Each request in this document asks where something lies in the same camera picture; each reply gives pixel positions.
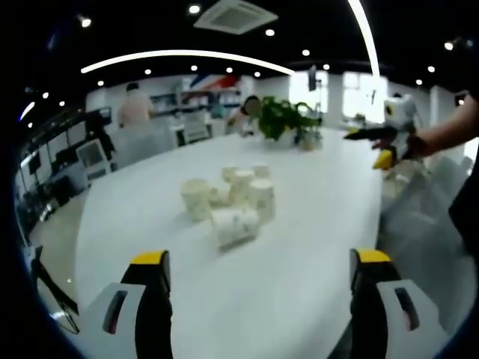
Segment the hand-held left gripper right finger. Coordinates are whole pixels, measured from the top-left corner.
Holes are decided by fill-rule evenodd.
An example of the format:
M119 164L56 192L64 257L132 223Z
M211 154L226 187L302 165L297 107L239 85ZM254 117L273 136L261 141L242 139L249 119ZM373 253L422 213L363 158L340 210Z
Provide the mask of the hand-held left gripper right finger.
M351 358L435 358L448 341L436 304L376 249L350 252Z

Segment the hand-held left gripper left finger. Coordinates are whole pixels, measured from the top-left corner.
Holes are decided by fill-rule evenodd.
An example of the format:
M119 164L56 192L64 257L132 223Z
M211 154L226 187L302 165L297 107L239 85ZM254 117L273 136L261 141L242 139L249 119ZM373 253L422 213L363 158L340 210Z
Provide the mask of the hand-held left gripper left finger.
M81 315L76 343L84 358L172 358L167 250L134 257Z

